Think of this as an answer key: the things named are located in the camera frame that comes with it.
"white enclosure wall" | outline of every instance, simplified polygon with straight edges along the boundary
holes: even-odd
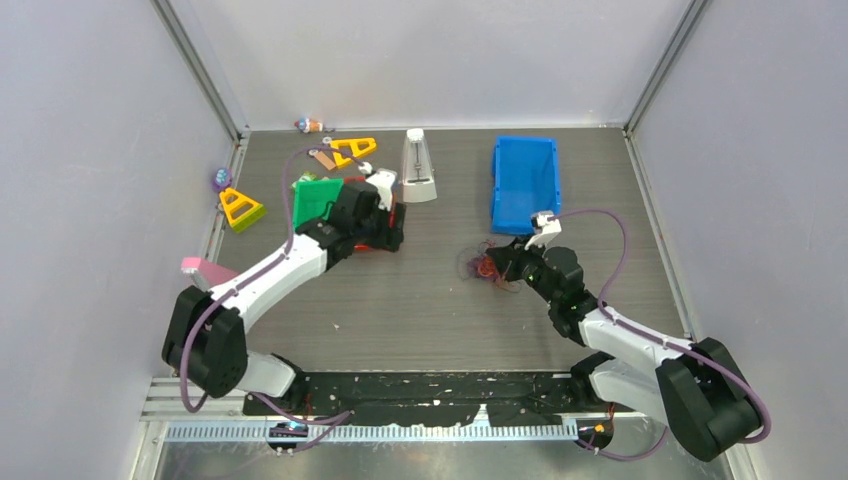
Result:
[[[845,478],[848,3],[712,2],[636,140],[696,330],[775,420],[763,479]]]
[[[125,478],[232,144],[149,1],[3,2],[0,60],[0,478]]]
[[[253,130],[301,115],[363,128],[623,124],[688,5],[174,3]]]

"tangled rubber bands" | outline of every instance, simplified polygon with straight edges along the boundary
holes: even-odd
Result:
[[[480,242],[477,247],[468,247],[459,252],[456,258],[459,278],[463,280],[477,278],[479,280],[489,281],[502,290],[518,293],[521,290],[521,285],[504,281],[498,274],[492,257],[486,255],[486,249],[495,247],[496,245],[494,240],[486,240]]]

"gray floor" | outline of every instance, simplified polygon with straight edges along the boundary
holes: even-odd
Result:
[[[398,253],[362,252],[303,285],[254,326],[252,349],[276,352],[306,370],[568,369],[590,351],[559,337],[546,305],[529,288],[499,290],[462,280],[457,256],[487,238],[495,136],[556,138],[563,209],[606,207],[628,222],[631,256],[610,295],[623,314],[680,336],[682,327],[651,233],[621,132],[613,129],[428,131],[439,198],[409,205],[406,241]],[[378,167],[400,169],[404,132],[373,136]],[[284,159],[320,135],[254,133],[238,189],[265,204],[268,214],[241,234],[227,232],[220,264],[243,271],[278,248],[286,225],[280,176]],[[303,157],[291,175],[325,174]],[[355,175],[355,167],[329,176]],[[555,244],[573,248],[595,293],[621,255],[621,234],[604,216],[564,221]]]

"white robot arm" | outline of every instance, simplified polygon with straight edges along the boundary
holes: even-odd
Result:
[[[179,369],[189,351],[188,371],[181,372],[210,397],[233,389],[281,397],[299,369],[274,356],[247,350],[245,335],[265,312],[297,287],[350,256],[357,245],[397,251],[403,242],[406,207],[395,202],[397,174],[373,170],[363,162],[364,182],[343,187],[329,209],[298,227],[291,247],[281,246],[238,277],[204,292],[189,287],[177,297],[162,359]],[[215,311],[191,345],[189,332],[214,302]]]
[[[614,402],[650,415],[703,461],[763,426],[755,394],[730,379],[744,383],[724,345],[668,337],[599,302],[583,284],[574,251],[547,247],[562,230],[557,216],[539,212],[532,222],[534,235],[486,253],[504,280],[523,280],[548,303],[560,335],[598,350],[571,369],[578,402]]]

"wooden stick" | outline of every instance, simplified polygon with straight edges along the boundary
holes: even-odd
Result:
[[[328,156],[327,156],[327,154],[326,154],[326,153],[324,153],[324,152],[321,152],[321,151],[317,152],[317,153],[315,154],[315,160],[318,160],[318,162],[319,162],[321,165],[324,165],[324,168],[326,168],[327,170],[332,170],[332,169],[336,168],[336,162],[334,162],[334,161],[333,161],[330,157],[328,157]]]

